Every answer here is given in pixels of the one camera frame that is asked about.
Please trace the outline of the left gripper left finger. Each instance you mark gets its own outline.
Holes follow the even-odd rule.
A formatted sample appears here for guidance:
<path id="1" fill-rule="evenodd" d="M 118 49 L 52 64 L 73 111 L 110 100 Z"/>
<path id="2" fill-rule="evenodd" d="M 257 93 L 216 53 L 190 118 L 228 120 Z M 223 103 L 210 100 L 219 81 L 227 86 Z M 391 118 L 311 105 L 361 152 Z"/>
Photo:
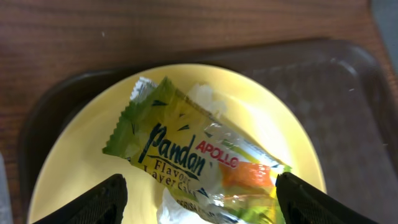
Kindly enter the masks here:
<path id="1" fill-rule="evenodd" d="M 121 224 L 126 204 L 126 180 L 114 174 L 34 224 Z"/>

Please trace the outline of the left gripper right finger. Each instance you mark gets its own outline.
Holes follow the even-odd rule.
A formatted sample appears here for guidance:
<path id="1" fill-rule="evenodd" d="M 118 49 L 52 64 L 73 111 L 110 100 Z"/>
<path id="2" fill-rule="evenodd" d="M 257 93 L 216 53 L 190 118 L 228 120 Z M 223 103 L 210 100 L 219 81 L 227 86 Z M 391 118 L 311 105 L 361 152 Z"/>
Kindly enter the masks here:
<path id="1" fill-rule="evenodd" d="M 377 224 L 290 172 L 277 176 L 276 194 L 286 224 Z"/>

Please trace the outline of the pandan cake wrapper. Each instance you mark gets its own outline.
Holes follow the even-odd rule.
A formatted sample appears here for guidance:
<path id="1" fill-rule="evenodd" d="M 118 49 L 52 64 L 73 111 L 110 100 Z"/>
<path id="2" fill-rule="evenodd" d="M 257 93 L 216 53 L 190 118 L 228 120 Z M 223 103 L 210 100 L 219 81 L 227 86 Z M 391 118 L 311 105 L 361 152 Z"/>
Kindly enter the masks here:
<path id="1" fill-rule="evenodd" d="M 103 153 L 166 186 L 211 223 L 283 223 L 277 176 L 289 166 L 220 123 L 168 78 L 140 78 Z"/>

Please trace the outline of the white tissue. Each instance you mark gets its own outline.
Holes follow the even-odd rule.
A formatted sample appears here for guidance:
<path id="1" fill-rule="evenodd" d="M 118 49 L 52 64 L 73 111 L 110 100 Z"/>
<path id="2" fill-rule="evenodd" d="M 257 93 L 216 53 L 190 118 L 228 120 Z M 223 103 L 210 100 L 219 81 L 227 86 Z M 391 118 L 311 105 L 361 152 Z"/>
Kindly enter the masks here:
<path id="1" fill-rule="evenodd" d="M 209 85 L 195 84 L 187 96 L 206 111 L 214 114 L 217 118 L 226 112 L 226 105 L 223 101 L 217 101 L 213 97 L 213 89 Z M 162 196 L 162 204 L 157 210 L 158 224 L 207 224 L 200 218 L 179 205 L 171 196 L 168 188 L 165 188 Z"/>

